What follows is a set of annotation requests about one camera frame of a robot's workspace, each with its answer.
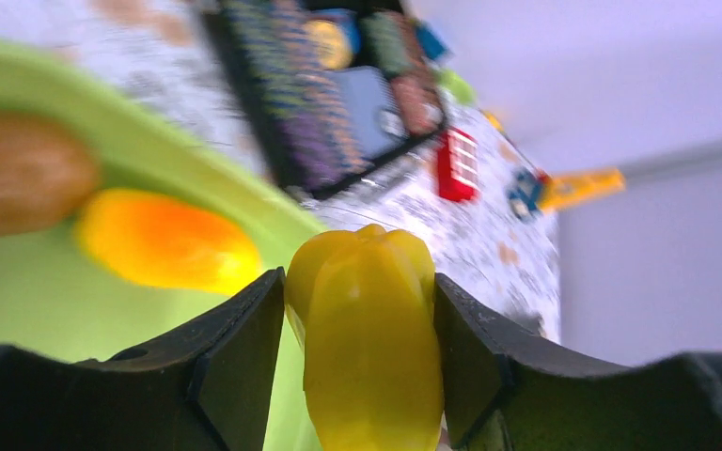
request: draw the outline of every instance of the speckled tabletop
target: speckled tabletop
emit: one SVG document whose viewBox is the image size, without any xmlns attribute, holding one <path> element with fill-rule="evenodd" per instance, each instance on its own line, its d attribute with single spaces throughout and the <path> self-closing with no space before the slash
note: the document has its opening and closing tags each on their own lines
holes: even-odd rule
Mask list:
<svg viewBox="0 0 722 451">
<path fill-rule="evenodd" d="M 39 46 L 95 73 L 248 171 L 269 177 L 188 2 L 0 0 L 0 38 Z M 436 196 L 427 160 L 383 198 L 345 194 L 313 211 L 333 228 L 377 222 L 410 230 L 430 246 L 440 272 L 482 303 L 558 341 L 556 218 L 523 225 L 510 215 L 504 187 L 525 162 L 480 112 L 454 103 L 448 108 L 452 125 L 479 143 L 479 201 L 461 205 Z"/>
</svg>

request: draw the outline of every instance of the white wall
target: white wall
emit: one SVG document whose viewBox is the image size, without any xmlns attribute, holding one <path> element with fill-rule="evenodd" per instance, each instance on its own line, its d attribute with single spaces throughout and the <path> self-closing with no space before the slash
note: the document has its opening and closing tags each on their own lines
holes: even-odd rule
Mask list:
<svg viewBox="0 0 722 451">
<path fill-rule="evenodd" d="M 550 171 L 722 138 L 722 0 L 411 0 Z"/>
<path fill-rule="evenodd" d="M 722 350 L 722 164 L 560 214 L 565 346 L 626 365 Z"/>
</svg>

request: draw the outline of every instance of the lime green object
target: lime green object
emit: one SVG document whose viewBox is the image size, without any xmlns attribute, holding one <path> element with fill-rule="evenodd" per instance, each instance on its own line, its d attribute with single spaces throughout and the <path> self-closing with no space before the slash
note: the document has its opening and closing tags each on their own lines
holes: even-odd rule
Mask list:
<svg viewBox="0 0 722 451">
<path fill-rule="evenodd" d="M 473 105 L 478 94 L 455 70 L 441 69 L 436 73 L 438 84 L 449 91 L 461 105 Z"/>
<path fill-rule="evenodd" d="M 99 152 L 106 186 L 171 194 L 232 219 L 268 268 L 288 266 L 298 247 L 324 229 L 276 189 L 110 87 L 49 55 L 1 41 L 0 108 L 69 126 Z M 77 250 L 70 222 L 0 238 L 0 343 L 67 362 L 107 359 L 224 300 L 120 280 Z M 320 450 L 302 387 L 303 353 L 285 323 L 266 451 Z"/>
</svg>

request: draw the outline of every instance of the orange toy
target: orange toy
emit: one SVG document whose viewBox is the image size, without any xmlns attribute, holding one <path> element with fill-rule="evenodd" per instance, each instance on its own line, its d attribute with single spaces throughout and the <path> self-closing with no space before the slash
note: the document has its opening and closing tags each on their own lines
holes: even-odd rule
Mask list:
<svg viewBox="0 0 722 451">
<path fill-rule="evenodd" d="M 101 191 L 84 208 L 76 236 L 95 259 L 138 285 L 231 296 L 261 270 L 259 251 L 236 225 L 162 194 Z"/>
</svg>

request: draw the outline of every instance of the black tray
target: black tray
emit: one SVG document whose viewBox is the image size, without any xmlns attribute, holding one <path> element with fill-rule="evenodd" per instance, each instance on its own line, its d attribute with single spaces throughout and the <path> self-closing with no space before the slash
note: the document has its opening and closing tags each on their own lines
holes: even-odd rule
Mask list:
<svg viewBox="0 0 722 451">
<path fill-rule="evenodd" d="M 405 12 L 404 7 L 398 0 L 305 0 L 304 5 L 312 10 L 345 8 L 355 11 L 357 18 L 368 16 L 379 8 L 400 13 Z M 442 120 L 433 132 L 409 136 L 401 145 L 393 147 L 371 160 L 370 168 L 362 173 L 346 175 L 344 179 L 337 183 L 316 190 L 307 190 L 303 187 L 302 182 L 304 171 L 300 168 L 300 164 L 291 157 L 293 152 L 290 145 L 287 144 L 287 140 L 278 131 L 273 118 L 267 114 L 259 102 L 261 90 L 257 84 L 252 82 L 246 52 L 238 45 L 234 45 L 237 41 L 234 30 L 231 29 L 228 21 L 214 12 L 204 10 L 202 20 L 228 81 L 233 87 L 234 94 L 239 98 L 240 105 L 251 123 L 253 133 L 261 144 L 264 158 L 275 177 L 275 182 L 288 194 L 300 191 L 310 194 L 311 197 L 317 200 L 327 199 L 346 190 L 357 181 L 391 163 L 398 157 L 435 138 L 447 128 L 447 110 L 441 104 L 441 99 L 439 99 Z M 374 66 L 369 47 L 363 41 L 361 49 L 350 67 L 361 65 Z"/>
</svg>

